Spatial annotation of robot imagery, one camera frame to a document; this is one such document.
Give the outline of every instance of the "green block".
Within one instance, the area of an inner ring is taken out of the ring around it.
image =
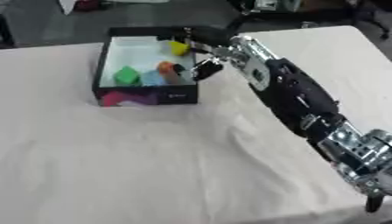
[[[140,75],[137,70],[125,66],[115,73],[115,84],[117,86],[139,86],[141,84]]]

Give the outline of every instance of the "table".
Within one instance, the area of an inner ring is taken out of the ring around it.
[[[392,64],[353,27],[252,33],[341,100],[360,130],[392,130]],[[102,44],[0,52],[0,222],[377,223],[230,66],[200,105],[99,108]]]

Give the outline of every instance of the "floor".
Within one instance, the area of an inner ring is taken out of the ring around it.
[[[226,0],[171,0],[169,3],[118,4],[109,10],[64,15],[56,0],[0,0],[18,46],[45,46],[102,42],[113,26],[211,25],[225,27],[238,16]],[[392,26],[392,14],[380,18]],[[299,23],[262,21],[244,31],[296,29]],[[392,59],[392,39],[379,39],[380,31],[361,23],[360,30]]]

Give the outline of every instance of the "black box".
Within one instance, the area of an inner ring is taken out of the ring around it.
[[[194,104],[198,102],[198,84],[189,82],[181,85],[164,86],[127,86],[121,87],[113,82],[113,72],[118,70],[120,65],[127,63],[126,60],[133,60],[136,67],[149,67],[158,61],[158,58],[178,57],[169,56],[157,49],[158,45],[163,45],[157,41],[157,36],[170,37],[174,32],[183,27],[137,27],[137,28],[111,28],[108,32],[108,40],[102,48],[101,57],[96,70],[93,83],[93,92],[101,106],[127,106],[129,103],[138,102],[146,105],[159,104]],[[178,57],[176,60],[183,60],[190,70],[195,62],[195,55],[189,52],[186,58]]]

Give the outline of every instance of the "blue block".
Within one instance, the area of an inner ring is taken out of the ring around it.
[[[143,86],[166,86],[166,80],[162,75],[159,74],[157,70],[149,71],[148,73],[143,73],[140,75],[140,80]]]

